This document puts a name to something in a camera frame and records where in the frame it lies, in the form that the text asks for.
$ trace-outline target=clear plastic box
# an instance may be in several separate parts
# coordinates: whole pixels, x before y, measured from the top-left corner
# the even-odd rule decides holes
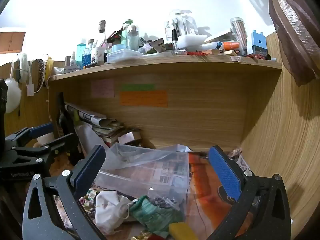
[[[188,153],[116,143],[106,155],[106,161],[95,179],[97,186],[136,198],[148,195],[148,190],[152,188],[163,197],[179,202],[186,199],[189,188]]]
[[[132,58],[141,58],[142,56],[142,53],[132,49],[120,49],[107,54],[107,63],[115,63]]]

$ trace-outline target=orange paper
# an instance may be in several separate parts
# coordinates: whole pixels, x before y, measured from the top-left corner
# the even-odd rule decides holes
[[[121,91],[120,105],[168,107],[167,91]]]

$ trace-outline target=silver screw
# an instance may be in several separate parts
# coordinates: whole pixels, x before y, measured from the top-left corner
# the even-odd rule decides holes
[[[244,174],[247,176],[247,177],[251,177],[253,175],[252,171],[250,170],[245,170],[244,171]]]
[[[62,176],[68,176],[70,174],[70,171],[69,170],[64,170],[63,172],[62,172]]]
[[[275,174],[275,179],[276,180],[281,180],[282,178],[281,178],[281,176],[279,174]]]
[[[39,179],[39,178],[40,178],[40,174],[39,173],[33,175],[33,179]]]

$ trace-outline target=blue textured pad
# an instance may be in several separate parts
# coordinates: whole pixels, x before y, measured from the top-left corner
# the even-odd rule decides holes
[[[215,147],[209,150],[209,161],[228,196],[238,200],[241,195],[240,180]]]
[[[96,145],[85,159],[76,164],[70,179],[76,199],[87,194],[105,159],[105,149],[101,145]]]
[[[30,136],[31,136],[31,138],[36,139],[40,136],[43,136],[43,135],[51,133],[51,132],[53,132],[53,125],[52,125],[52,123],[49,122],[49,123],[31,128],[30,129]]]

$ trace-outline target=white pouch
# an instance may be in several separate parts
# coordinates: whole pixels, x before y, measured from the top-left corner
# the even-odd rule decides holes
[[[131,201],[117,191],[102,191],[96,197],[96,226],[105,234],[114,234],[125,219],[129,217],[128,206]]]

